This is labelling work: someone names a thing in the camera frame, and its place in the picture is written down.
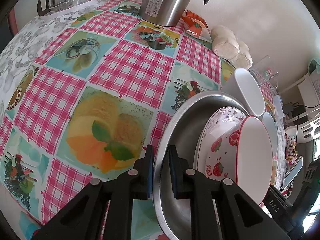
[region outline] tablecloth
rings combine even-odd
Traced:
[[[21,239],[47,223],[93,177],[116,178],[191,96],[233,73],[211,44],[138,16],[136,0],[98,0],[35,17],[0,56],[0,209]],[[284,175],[284,129],[273,183]],[[166,239],[152,201],[134,201],[132,239]]]

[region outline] orange snack bag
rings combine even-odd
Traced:
[[[181,16],[186,33],[197,39],[212,43],[208,25],[199,15],[187,10]]]

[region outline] white mug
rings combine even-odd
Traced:
[[[265,102],[261,90],[250,74],[244,68],[237,68],[233,75],[221,88],[244,105],[249,114],[261,116],[264,112]]]

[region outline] pink checkered pattern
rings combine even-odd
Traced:
[[[183,20],[180,18],[180,21],[178,21],[178,24],[176,26],[166,27],[166,29],[174,31],[179,34],[183,34],[183,32],[184,32]]]
[[[54,158],[52,160],[47,187],[43,194],[41,207],[42,223],[46,224],[79,193],[91,179],[91,176],[80,173],[76,169]]]
[[[14,124],[53,155],[71,108],[84,86],[83,80],[42,67],[26,91]]]
[[[152,129],[150,141],[150,145],[152,145],[154,148],[155,156],[158,152],[159,143],[164,133],[164,130],[167,127],[170,119],[171,116],[165,112],[159,111],[157,114],[156,125]]]
[[[270,101],[270,103],[273,104],[273,96],[272,96],[271,92],[266,88],[271,88],[271,85],[268,82],[264,83],[262,86],[260,86],[260,89],[261,89],[262,94]]]
[[[126,1],[130,1],[130,2],[137,3],[137,4],[141,4],[141,1],[138,1],[138,0],[126,0]]]
[[[104,216],[103,225],[102,225],[102,230],[101,230],[101,235],[100,235],[99,240],[102,240],[102,239],[103,239],[104,228],[106,227],[106,221],[107,221],[109,206],[110,206],[110,201],[109,201],[109,203],[108,203],[108,205],[107,205],[107,211],[106,211],[106,215]]]
[[[107,0],[104,5],[98,7],[96,10],[108,11],[109,9],[118,5],[121,2],[123,2],[123,0]]]
[[[263,86],[260,87],[262,95],[264,95],[270,103],[273,104],[273,96],[269,90],[266,90]]]
[[[121,40],[89,82],[159,108],[174,60]]]
[[[80,29],[123,38],[139,22],[141,22],[141,19],[106,11],[91,18]]]
[[[4,115],[2,125],[0,127],[0,156],[2,155],[4,146],[9,139],[11,129],[12,122],[6,115]]]
[[[55,54],[55,52],[66,43],[66,41],[77,31],[75,28],[65,29],[56,39],[49,43],[49,46],[44,49],[40,56],[34,62],[41,65],[45,64],[48,59]]]
[[[195,40],[183,36],[176,59],[220,84],[221,63],[219,57]]]

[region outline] metal bowl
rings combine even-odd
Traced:
[[[153,204],[162,231],[173,240],[191,240],[190,200],[173,197],[168,157],[168,145],[175,144],[179,157],[193,166],[199,136],[218,109],[233,106],[248,114],[246,109],[231,96],[206,91],[187,100],[170,120],[162,136],[154,165]]]

